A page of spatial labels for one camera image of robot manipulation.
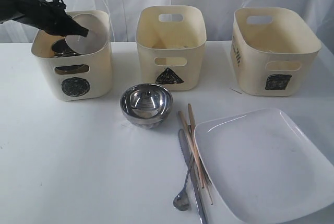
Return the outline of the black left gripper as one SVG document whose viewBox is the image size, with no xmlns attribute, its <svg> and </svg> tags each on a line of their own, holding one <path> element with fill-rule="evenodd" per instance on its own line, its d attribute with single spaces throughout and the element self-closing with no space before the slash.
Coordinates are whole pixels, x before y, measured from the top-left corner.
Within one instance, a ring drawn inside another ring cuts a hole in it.
<svg viewBox="0 0 334 224">
<path fill-rule="evenodd" d="M 1 23 L 16 21 L 54 36 L 87 37 L 89 30 L 66 11 L 38 0 L 1 0 Z"/>
</svg>

